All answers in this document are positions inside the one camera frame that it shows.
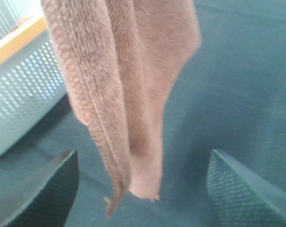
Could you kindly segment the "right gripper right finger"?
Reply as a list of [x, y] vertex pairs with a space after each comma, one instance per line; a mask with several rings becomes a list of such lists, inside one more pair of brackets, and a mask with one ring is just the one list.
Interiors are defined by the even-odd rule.
[[286, 227], [286, 192], [223, 150], [211, 150], [207, 191], [220, 227]]

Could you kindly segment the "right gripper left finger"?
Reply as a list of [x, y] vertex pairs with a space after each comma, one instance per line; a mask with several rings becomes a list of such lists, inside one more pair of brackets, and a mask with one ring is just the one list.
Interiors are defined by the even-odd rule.
[[78, 185], [78, 153], [68, 150], [0, 194], [0, 227], [65, 226]]

